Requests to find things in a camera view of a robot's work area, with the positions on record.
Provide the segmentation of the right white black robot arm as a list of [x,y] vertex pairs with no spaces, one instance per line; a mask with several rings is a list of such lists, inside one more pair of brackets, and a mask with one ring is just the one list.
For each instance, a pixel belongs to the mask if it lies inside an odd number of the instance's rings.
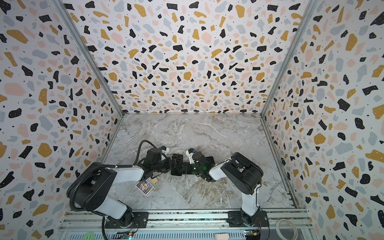
[[187,150],[186,154],[189,161],[178,164],[180,173],[177,175],[196,175],[207,182],[229,179],[242,193],[242,206],[239,211],[228,213],[227,222],[235,227],[261,225],[259,189],[264,172],[259,166],[238,152],[219,164],[213,157],[205,157],[195,149]]

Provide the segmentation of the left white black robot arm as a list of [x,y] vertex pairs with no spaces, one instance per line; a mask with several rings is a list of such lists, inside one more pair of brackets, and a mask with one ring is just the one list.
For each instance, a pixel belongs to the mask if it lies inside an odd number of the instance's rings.
[[183,164],[183,155],[166,155],[167,148],[152,148],[134,165],[105,165],[92,163],[67,190],[70,208],[74,212],[87,211],[115,223],[118,228],[139,224],[128,205],[109,196],[113,185],[133,182],[142,183],[153,178],[154,173],[167,173]]

